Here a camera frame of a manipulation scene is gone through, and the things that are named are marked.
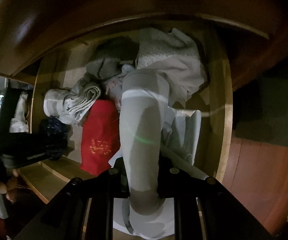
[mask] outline folded clothing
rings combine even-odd
[[[81,169],[93,175],[108,170],[108,161],[120,146],[119,116],[114,102],[96,100],[83,125]]]
[[[136,68],[149,68],[164,75],[170,86],[169,106],[175,101],[185,106],[207,80],[196,43],[176,28],[170,33],[142,29]]]
[[[57,117],[62,123],[79,123],[101,95],[100,86],[86,73],[70,92],[51,89],[44,98],[44,112]]]
[[[130,204],[141,215],[151,215],[162,205],[157,194],[157,177],[168,95],[168,83],[152,70],[134,70],[123,80],[121,147]]]

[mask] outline yellow embroidery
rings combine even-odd
[[[95,141],[95,139],[92,139],[89,149],[91,153],[100,155],[108,155],[112,152],[107,141]]]

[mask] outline folded towel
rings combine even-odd
[[[64,98],[59,120],[65,124],[80,122],[100,95],[99,85],[92,82],[90,75],[86,73]]]

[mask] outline clothing pile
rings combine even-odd
[[[139,45],[119,37],[98,46],[86,70],[71,91],[46,94],[45,114],[66,124],[85,120],[82,169],[98,175],[123,157],[130,197],[114,201],[115,229],[144,239],[174,234],[173,200],[157,194],[159,153],[207,177],[193,166],[200,111],[172,108],[185,107],[207,81],[196,43],[175,28],[142,29]]]

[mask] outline wooden shelf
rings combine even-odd
[[[54,176],[40,163],[20,168],[19,171],[24,181],[45,204],[66,185],[65,181]]]
[[[45,160],[41,162],[43,168],[54,174],[59,179],[69,182],[71,179],[79,177],[83,180],[95,178],[86,171],[80,169],[80,163],[61,157],[58,161]]]

